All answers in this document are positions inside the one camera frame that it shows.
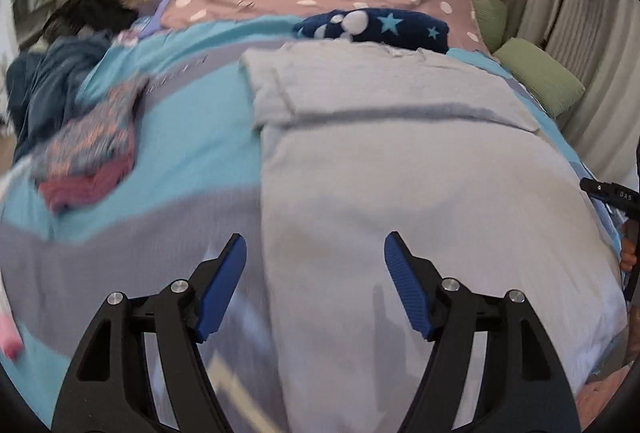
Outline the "person's right hand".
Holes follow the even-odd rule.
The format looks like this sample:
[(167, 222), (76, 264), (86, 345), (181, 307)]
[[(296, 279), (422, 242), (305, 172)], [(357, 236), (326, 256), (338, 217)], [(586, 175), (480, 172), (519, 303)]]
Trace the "person's right hand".
[(638, 263), (636, 252), (639, 223), (634, 219), (627, 219), (622, 226), (622, 248), (620, 248), (620, 269), (630, 273)]

